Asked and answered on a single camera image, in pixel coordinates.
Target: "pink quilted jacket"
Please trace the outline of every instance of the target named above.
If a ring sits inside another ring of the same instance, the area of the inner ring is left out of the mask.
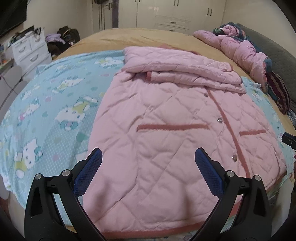
[[[198,228],[218,200],[195,164],[199,147],[238,176],[260,175],[266,189],[284,175],[275,133],[230,64],[155,47],[124,52],[94,121],[88,150],[99,147],[103,162],[83,197],[107,238]]]
[[[255,82],[261,84],[263,92],[267,93],[268,85],[264,60],[268,57],[262,52],[257,53],[249,41],[239,42],[227,35],[216,36],[204,30],[194,32],[193,36],[221,50],[228,58],[247,71]]]

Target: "white wall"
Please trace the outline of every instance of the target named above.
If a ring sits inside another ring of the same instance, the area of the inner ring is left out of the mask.
[[[93,34],[92,0],[31,0],[27,9],[27,21],[0,39],[7,42],[16,32],[34,25],[45,27],[45,35],[57,33],[59,28],[68,25],[76,28],[80,38]]]
[[[227,0],[223,23],[228,22],[265,35],[296,57],[296,33],[272,0]]]

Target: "drawer handle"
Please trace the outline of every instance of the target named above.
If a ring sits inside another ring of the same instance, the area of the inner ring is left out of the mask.
[[[30,60],[31,60],[31,62],[34,62],[34,61],[36,61],[36,59],[38,58],[38,55],[39,55],[39,54],[36,54],[36,56],[35,56],[35,57],[31,58],[31,59],[30,59]]]
[[[26,48],[26,46],[25,46],[25,47],[23,47],[23,48],[21,48],[21,49],[19,50],[19,53],[22,53],[22,52],[24,52],[25,48]]]

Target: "black mechanical device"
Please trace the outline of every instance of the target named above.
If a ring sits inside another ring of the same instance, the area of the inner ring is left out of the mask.
[[[195,162],[210,191],[219,201],[191,241],[281,241],[296,234],[294,209],[284,225],[271,237],[269,203],[259,175],[244,178],[238,177],[231,170],[225,171],[220,163],[211,160],[202,148],[196,150]],[[25,210],[25,238],[10,222],[2,218],[0,212],[1,240],[6,237],[5,240],[11,241],[106,241],[77,199],[85,193],[101,163],[102,152],[96,148],[72,170],[64,170],[54,177],[37,174]],[[66,229],[53,194],[60,195],[77,233]],[[241,194],[241,204],[231,228],[221,233],[237,195]]]

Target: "striped fabric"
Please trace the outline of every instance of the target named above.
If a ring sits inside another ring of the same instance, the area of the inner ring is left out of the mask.
[[[269,85],[268,94],[274,100],[279,110],[285,115],[290,107],[290,95],[282,78],[274,73],[266,74]]]

